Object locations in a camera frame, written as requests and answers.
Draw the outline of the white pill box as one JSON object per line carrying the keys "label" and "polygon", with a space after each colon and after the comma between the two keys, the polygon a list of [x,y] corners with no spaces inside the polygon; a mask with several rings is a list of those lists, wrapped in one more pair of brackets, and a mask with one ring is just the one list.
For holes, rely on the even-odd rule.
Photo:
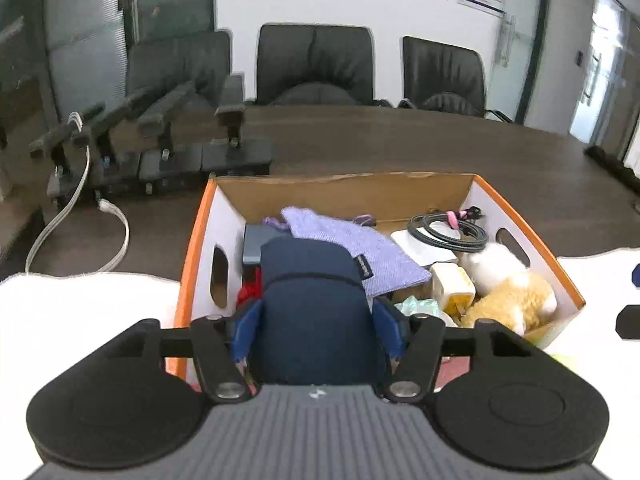
{"label": "white pill box", "polygon": [[390,238],[409,258],[424,268],[429,268],[433,263],[458,261],[452,250],[420,242],[407,230],[391,232]]}

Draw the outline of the iridescent plastic bag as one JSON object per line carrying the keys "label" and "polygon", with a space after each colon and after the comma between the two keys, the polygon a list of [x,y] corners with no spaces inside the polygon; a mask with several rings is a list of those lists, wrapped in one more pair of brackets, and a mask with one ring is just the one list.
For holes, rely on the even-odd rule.
{"label": "iridescent plastic bag", "polygon": [[440,318],[448,327],[457,327],[451,316],[444,312],[433,298],[418,299],[410,296],[395,304],[395,307],[405,316],[428,315]]}

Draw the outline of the red snack wrapper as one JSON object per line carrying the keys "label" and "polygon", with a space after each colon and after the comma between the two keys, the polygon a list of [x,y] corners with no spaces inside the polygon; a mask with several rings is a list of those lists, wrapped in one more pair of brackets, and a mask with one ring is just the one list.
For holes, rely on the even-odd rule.
{"label": "red snack wrapper", "polygon": [[262,269],[259,266],[250,266],[243,270],[242,284],[236,295],[235,307],[242,307],[247,301],[262,298]]}

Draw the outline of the grey 65W charger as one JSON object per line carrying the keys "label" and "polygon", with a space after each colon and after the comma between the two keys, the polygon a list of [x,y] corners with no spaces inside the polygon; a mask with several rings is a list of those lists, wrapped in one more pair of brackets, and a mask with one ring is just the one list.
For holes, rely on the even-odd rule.
{"label": "grey 65W charger", "polygon": [[269,224],[247,224],[244,230],[242,248],[243,278],[254,281],[256,270],[260,267],[262,246],[278,237],[290,237],[288,230],[276,228]]}

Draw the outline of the black office chair middle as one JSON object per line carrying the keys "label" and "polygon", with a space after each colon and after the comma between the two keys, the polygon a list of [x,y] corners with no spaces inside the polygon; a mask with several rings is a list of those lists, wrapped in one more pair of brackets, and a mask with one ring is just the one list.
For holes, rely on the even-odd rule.
{"label": "black office chair middle", "polygon": [[370,30],[337,25],[262,25],[255,103],[372,106],[374,56]]}

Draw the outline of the black office chair right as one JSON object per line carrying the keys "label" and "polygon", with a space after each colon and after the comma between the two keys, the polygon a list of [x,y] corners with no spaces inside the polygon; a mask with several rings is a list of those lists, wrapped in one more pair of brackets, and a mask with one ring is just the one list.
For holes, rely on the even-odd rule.
{"label": "black office chair right", "polygon": [[512,122],[500,110],[486,107],[484,67],[476,51],[410,36],[402,38],[401,47],[404,98],[399,108],[492,115],[500,122]]}

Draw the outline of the yellow white plug adapter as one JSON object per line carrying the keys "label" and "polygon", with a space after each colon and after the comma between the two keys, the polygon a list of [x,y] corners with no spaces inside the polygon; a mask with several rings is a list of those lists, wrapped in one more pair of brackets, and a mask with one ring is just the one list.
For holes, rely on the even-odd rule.
{"label": "yellow white plug adapter", "polygon": [[431,266],[432,293],[440,310],[461,318],[474,302],[476,289],[469,275],[457,263],[438,262]]}

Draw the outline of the black stand rack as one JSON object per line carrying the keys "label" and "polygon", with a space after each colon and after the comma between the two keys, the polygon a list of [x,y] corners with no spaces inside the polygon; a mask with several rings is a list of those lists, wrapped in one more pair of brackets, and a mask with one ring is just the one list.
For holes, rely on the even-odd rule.
{"label": "black stand rack", "polygon": [[264,176],[273,161],[272,143],[243,136],[244,77],[224,77],[215,117],[224,135],[179,144],[172,123],[204,84],[191,79],[171,88],[146,87],[107,110],[93,105],[29,144],[33,160],[50,159],[47,194],[59,207],[79,190],[95,200],[157,195],[197,188],[210,176]]}

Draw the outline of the red cardboard box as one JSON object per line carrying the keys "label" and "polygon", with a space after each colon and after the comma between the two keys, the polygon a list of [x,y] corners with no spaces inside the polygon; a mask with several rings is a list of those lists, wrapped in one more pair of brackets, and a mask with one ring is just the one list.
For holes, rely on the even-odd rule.
{"label": "red cardboard box", "polygon": [[[466,174],[365,174],[321,179],[220,178],[210,181],[183,268],[175,323],[190,333],[204,316],[231,316],[242,284],[242,248],[247,224],[281,219],[287,206],[352,220],[390,233],[426,212],[477,206],[489,236],[512,234],[529,258],[530,270],[552,287],[558,307],[553,318],[523,337],[537,341],[557,320],[578,312],[585,301],[555,256],[523,218],[489,184]],[[193,358],[173,358],[172,374],[196,382]]]}

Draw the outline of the dark navy case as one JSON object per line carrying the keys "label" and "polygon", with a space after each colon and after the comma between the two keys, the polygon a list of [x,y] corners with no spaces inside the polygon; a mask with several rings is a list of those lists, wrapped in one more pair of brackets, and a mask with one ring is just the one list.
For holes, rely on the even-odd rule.
{"label": "dark navy case", "polygon": [[262,308],[248,367],[263,385],[375,385],[388,376],[358,264],[322,240],[262,246]]}

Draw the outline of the white fluffy towel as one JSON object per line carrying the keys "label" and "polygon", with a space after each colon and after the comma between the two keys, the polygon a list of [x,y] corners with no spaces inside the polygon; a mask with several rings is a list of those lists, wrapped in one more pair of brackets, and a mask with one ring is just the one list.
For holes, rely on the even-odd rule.
{"label": "white fluffy towel", "polygon": [[[638,304],[631,281],[636,248],[559,262],[586,300],[547,351],[591,382],[610,408],[594,466],[612,479],[639,475],[639,344],[616,333],[624,307]],[[14,275],[1,285],[1,475],[25,479],[41,464],[25,414],[49,380],[142,318],[171,326],[174,281],[112,273],[50,278]]]}

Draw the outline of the purple knit pouch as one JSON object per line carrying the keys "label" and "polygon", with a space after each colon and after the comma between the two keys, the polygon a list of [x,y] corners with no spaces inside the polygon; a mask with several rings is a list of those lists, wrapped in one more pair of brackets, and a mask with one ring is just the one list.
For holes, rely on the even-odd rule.
{"label": "purple knit pouch", "polygon": [[354,258],[365,258],[370,269],[363,278],[368,297],[424,285],[432,279],[430,271],[415,263],[395,242],[375,228],[294,206],[283,208],[280,217],[280,220],[266,217],[262,223],[281,232],[289,232],[292,237],[341,245]]}

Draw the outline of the black office chair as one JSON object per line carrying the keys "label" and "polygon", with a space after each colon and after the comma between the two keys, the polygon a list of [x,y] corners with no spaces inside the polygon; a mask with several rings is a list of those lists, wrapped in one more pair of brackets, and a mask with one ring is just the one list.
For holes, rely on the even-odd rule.
{"label": "black office chair", "polygon": [[500,122],[512,122],[500,110],[486,107],[484,67],[476,51],[410,36],[402,38],[401,47],[404,98],[399,108],[492,115]]}
{"label": "black office chair", "polygon": [[337,25],[262,25],[255,103],[372,106],[374,56],[370,30]]}
{"label": "black office chair", "polygon": [[145,88],[168,91],[194,80],[196,94],[216,108],[230,72],[231,36],[226,30],[137,44],[128,54],[126,96]]}

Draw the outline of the black office chair left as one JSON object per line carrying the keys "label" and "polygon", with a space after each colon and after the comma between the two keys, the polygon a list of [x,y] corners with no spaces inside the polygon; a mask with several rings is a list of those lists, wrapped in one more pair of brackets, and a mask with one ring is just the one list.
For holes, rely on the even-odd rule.
{"label": "black office chair left", "polygon": [[226,30],[137,44],[128,54],[126,96],[145,88],[168,91],[194,80],[196,94],[216,108],[230,72],[231,36]]}

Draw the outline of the sheep plush toy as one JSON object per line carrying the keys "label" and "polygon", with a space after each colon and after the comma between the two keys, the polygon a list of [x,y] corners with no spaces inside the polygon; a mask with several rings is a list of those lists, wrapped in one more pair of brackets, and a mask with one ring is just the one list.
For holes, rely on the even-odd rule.
{"label": "sheep plush toy", "polygon": [[480,252],[463,254],[460,264],[480,296],[461,315],[462,327],[488,318],[524,336],[553,318],[558,302],[551,285],[506,246],[489,242]]}

